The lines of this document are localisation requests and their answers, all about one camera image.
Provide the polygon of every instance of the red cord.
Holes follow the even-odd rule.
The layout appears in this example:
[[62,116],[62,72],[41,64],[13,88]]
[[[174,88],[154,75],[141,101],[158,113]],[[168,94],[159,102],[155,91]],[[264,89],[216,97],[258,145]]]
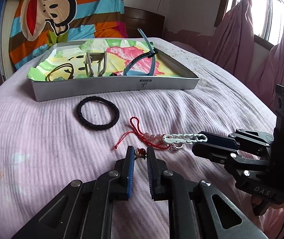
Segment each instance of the red cord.
[[129,131],[129,132],[125,132],[119,139],[119,141],[116,143],[116,145],[114,146],[115,149],[118,149],[119,144],[122,142],[122,140],[130,133],[135,133],[134,131]]
[[[135,127],[135,125],[133,124],[133,119],[136,119],[137,120],[137,122],[138,122],[138,124],[137,124],[137,128]],[[156,145],[156,144],[154,144],[154,143],[151,143],[151,142],[149,142],[149,141],[147,141],[146,140],[146,138],[144,138],[144,134],[142,133],[142,131],[140,130],[140,120],[137,118],[137,117],[132,117],[132,118],[130,118],[130,124],[131,124],[131,126],[132,126],[132,128],[133,128],[133,131],[129,131],[129,132],[125,132],[121,137],[120,137],[120,139],[119,139],[119,141],[117,142],[117,144],[115,145],[115,149],[117,149],[118,148],[118,145],[123,141],[123,139],[129,134],[129,133],[135,133],[138,137],[139,137],[139,139],[142,141],[142,142],[144,142],[145,144],[147,144],[148,146],[152,146],[152,147],[155,147],[155,148],[158,148],[158,149],[162,149],[162,150],[165,150],[165,149],[168,149],[168,148],[170,148],[170,146],[166,146],[166,147],[162,147],[162,146],[160,146],[160,145]]]

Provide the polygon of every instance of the window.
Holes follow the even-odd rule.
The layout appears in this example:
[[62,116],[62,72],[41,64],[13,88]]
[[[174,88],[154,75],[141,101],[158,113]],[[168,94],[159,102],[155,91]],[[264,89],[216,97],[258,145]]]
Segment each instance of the window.
[[[240,0],[228,0],[226,12]],[[281,0],[252,0],[254,34],[277,45],[284,29],[284,3]]]

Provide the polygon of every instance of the striped blanket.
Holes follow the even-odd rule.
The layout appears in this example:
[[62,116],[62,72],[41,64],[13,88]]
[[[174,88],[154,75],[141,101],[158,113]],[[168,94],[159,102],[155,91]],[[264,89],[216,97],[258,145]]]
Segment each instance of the striped blanket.
[[95,37],[127,37],[123,0],[21,0],[9,54],[19,69],[53,44]]

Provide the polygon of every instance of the wooden headboard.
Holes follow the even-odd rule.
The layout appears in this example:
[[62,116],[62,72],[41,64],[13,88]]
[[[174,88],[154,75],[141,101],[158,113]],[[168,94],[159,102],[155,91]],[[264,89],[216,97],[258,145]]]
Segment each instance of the wooden headboard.
[[124,7],[124,22],[129,38],[139,38],[141,28],[147,37],[162,37],[165,17],[156,13]]

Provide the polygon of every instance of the cartoon monkey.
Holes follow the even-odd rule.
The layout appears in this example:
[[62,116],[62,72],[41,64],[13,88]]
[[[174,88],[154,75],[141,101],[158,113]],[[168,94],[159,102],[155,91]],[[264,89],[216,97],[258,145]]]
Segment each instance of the cartoon monkey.
[[34,41],[49,22],[55,35],[66,33],[76,15],[76,0],[24,0],[21,8],[21,29]]

